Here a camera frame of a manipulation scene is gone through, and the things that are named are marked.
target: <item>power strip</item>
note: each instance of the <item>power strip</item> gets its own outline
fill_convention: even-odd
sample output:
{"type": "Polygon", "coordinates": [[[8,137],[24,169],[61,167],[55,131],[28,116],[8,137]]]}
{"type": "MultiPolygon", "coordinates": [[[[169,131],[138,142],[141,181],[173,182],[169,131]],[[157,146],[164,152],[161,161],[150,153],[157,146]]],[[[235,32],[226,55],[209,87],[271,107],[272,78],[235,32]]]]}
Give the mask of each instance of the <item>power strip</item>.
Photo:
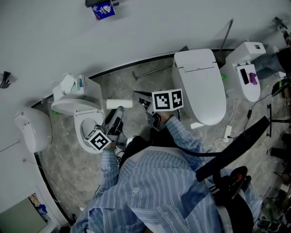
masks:
{"type": "Polygon", "coordinates": [[[228,142],[229,141],[229,136],[231,135],[231,126],[226,126],[226,129],[224,130],[224,135],[223,135],[223,141],[228,142]]]}

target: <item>blue striped shirt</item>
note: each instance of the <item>blue striped shirt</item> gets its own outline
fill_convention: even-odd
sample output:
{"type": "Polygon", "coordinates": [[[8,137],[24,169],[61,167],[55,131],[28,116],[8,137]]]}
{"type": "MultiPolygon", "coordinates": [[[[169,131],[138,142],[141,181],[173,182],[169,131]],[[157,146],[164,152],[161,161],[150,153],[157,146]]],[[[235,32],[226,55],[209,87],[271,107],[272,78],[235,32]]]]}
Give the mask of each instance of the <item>blue striped shirt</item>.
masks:
{"type": "MultiPolygon", "coordinates": [[[[177,118],[172,117],[166,126],[179,147],[205,152],[200,140],[177,118]]],[[[167,233],[222,231],[212,194],[204,182],[196,180],[195,170],[211,158],[191,156],[176,148],[151,147],[141,153],[137,161],[127,159],[119,170],[114,151],[103,152],[102,184],[72,233],[87,229],[142,232],[146,226],[167,233]]],[[[228,175],[229,171],[224,169],[221,174],[228,175]]],[[[252,186],[246,191],[246,201],[256,219],[261,200],[252,186]]]]}

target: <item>white toilet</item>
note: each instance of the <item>white toilet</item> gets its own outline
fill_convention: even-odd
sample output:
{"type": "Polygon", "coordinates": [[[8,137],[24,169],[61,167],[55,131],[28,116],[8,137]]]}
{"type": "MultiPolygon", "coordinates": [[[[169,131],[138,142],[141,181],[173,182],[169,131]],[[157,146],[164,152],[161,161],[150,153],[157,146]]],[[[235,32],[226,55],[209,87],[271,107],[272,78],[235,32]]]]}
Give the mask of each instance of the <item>white toilet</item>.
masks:
{"type": "Polygon", "coordinates": [[[51,109],[74,116],[76,135],[80,145],[89,153],[100,153],[84,141],[95,125],[102,125],[106,115],[100,85],[80,75],[78,76],[77,91],[64,95],[58,86],[53,93],[55,101],[52,103],[51,109]]]}
{"type": "Polygon", "coordinates": [[[256,74],[251,61],[266,53],[262,43],[244,42],[226,57],[226,64],[220,69],[225,77],[224,89],[231,99],[247,99],[256,102],[261,94],[258,77],[251,82],[250,74],[256,74]]]}
{"type": "Polygon", "coordinates": [[[17,112],[14,122],[22,132],[31,153],[40,152],[50,145],[52,141],[50,119],[43,112],[24,107],[17,112]]]}
{"type": "Polygon", "coordinates": [[[174,55],[172,80],[183,90],[187,115],[201,125],[219,123],[226,112],[226,95],[221,74],[210,49],[174,55]]]}

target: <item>floor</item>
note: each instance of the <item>floor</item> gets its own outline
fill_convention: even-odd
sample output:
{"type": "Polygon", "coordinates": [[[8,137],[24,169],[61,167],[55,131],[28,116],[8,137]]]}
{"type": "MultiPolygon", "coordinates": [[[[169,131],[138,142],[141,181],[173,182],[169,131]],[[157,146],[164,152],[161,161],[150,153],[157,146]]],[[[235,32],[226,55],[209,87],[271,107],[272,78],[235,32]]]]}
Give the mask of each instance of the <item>floor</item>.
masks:
{"type": "MultiPolygon", "coordinates": [[[[139,75],[171,63],[172,58],[147,62],[98,77],[94,81],[100,83],[104,98],[131,99],[134,90],[151,92],[173,89],[171,68],[145,76],[137,81],[132,75],[133,71],[139,75]]],[[[277,81],[278,78],[276,77],[270,77],[262,81],[261,97],[271,93],[272,85],[277,81]]],[[[268,96],[256,104],[248,122],[248,127],[263,116],[268,115],[267,103],[272,104],[273,117],[286,118],[289,116],[285,101],[280,95],[273,98],[268,96]]],[[[223,137],[226,125],[230,123],[233,117],[235,105],[236,100],[227,98],[225,117],[215,126],[203,126],[191,130],[190,124],[193,121],[188,119],[183,112],[181,113],[181,121],[193,135],[202,138],[206,149],[216,151],[214,141],[223,137]]],[[[243,132],[247,112],[252,105],[253,103],[246,100],[238,101],[236,114],[231,123],[233,127],[232,137],[243,132]]],[[[41,153],[41,164],[60,205],[69,216],[73,213],[78,216],[81,212],[80,208],[86,206],[100,184],[100,155],[87,153],[79,145],[72,116],[52,115],[50,113],[50,119],[53,129],[53,142],[41,153]]],[[[143,107],[137,102],[134,103],[132,109],[126,109],[123,122],[124,133],[128,138],[140,134],[146,137],[149,130],[147,117],[143,107]]],[[[272,138],[264,134],[248,152],[229,166],[230,168],[247,166],[249,175],[252,176],[252,184],[260,195],[264,195],[269,186],[278,185],[278,178],[273,174],[273,171],[282,170],[281,160],[268,156],[266,152],[273,146],[282,146],[279,142],[280,135],[287,130],[288,124],[275,123],[272,138]]],[[[216,145],[219,150],[222,150],[231,141],[232,139],[229,143],[224,143],[222,140],[217,140],[216,145]]]]}

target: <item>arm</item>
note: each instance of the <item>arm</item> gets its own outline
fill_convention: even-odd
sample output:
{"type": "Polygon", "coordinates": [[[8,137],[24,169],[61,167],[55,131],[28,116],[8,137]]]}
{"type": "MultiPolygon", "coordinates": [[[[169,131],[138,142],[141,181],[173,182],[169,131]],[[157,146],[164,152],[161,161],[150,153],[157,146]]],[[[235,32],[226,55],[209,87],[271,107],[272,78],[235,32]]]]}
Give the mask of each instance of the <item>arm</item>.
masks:
{"type": "Polygon", "coordinates": [[[71,233],[84,233],[88,228],[88,218],[89,211],[94,207],[96,199],[102,196],[102,194],[112,186],[116,185],[119,175],[119,168],[116,161],[115,155],[115,144],[110,144],[102,153],[102,161],[101,161],[101,176],[102,181],[101,185],[98,189],[98,192],[89,204],[86,206],[84,211],[78,217],[76,223],[71,228],[71,233]]]}
{"type": "Polygon", "coordinates": [[[116,161],[115,144],[110,144],[102,153],[101,175],[102,181],[98,194],[101,196],[107,189],[117,184],[119,168],[116,161]]]}
{"type": "MultiPolygon", "coordinates": [[[[179,147],[197,153],[207,152],[203,148],[199,137],[194,137],[175,116],[168,112],[159,112],[159,115],[161,116],[161,121],[166,124],[175,143],[179,147]]],[[[182,154],[194,171],[212,159],[212,157],[195,157],[185,152],[182,152],[182,154]]]]}

